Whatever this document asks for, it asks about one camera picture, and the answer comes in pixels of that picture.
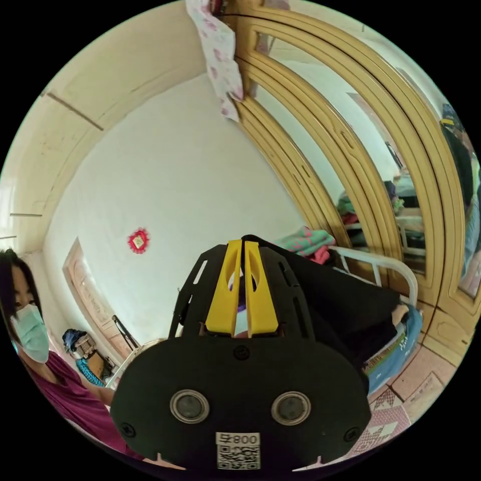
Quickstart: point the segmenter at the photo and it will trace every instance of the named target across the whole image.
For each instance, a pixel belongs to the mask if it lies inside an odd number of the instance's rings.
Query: face mask
[[[12,318],[22,349],[28,357],[40,363],[49,358],[49,335],[37,306],[30,304],[17,311]]]

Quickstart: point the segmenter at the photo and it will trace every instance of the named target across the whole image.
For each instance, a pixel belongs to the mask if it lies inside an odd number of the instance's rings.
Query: screw
[[[121,429],[127,437],[135,437],[135,429],[130,424],[123,423]]]
[[[352,442],[359,437],[361,431],[358,427],[352,427],[347,433],[344,435],[345,442]]]
[[[234,349],[234,357],[238,361],[245,361],[246,359],[249,358],[251,353],[249,352],[249,349],[246,346],[237,346]]]

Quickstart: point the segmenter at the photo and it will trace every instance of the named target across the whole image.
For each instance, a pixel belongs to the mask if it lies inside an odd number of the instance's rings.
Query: woman
[[[94,386],[81,378],[66,361],[49,350],[32,271],[11,249],[0,251],[0,303],[16,352],[61,416],[110,448],[152,463],[133,452],[117,431],[106,408],[112,404],[115,391]],[[177,467],[162,460],[155,464]]]

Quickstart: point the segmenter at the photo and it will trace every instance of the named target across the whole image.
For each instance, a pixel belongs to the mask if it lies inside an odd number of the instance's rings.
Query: wardrobe
[[[481,314],[481,290],[467,293],[460,282],[469,219],[439,113],[410,76],[355,29],[323,21],[315,4],[303,2],[305,11],[295,0],[290,10],[269,4],[223,2],[220,19],[235,32],[244,84],[245,97],[236,102],[240,128],[308,227],[328,231],[341,247],[395,258],[415,272],[424,313],[419,340],[459,365]],[[336,85],[346,86],[342,101]],[[348,96],[387,139],[385,157],[361,132],[362,116],[343,114]],[[401,209],[390,197],[391,181],[407,192]],[[346,221],[340,199],[355,222]],[[369,267],[350,267],[371,279]],[[382,279],[406,294],[397,273],[385,270]]]

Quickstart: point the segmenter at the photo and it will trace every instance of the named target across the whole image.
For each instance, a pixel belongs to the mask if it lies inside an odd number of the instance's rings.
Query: magenta shirt
[[[58,354],[49,352],[47,366],[58,377],[60,384],[53,384],[35,372],[32,375],[44,396],[61,416],[112,449],[136,459],[144,459],[144,456],[127,446],[104,403],[82,384],[80,376]]]

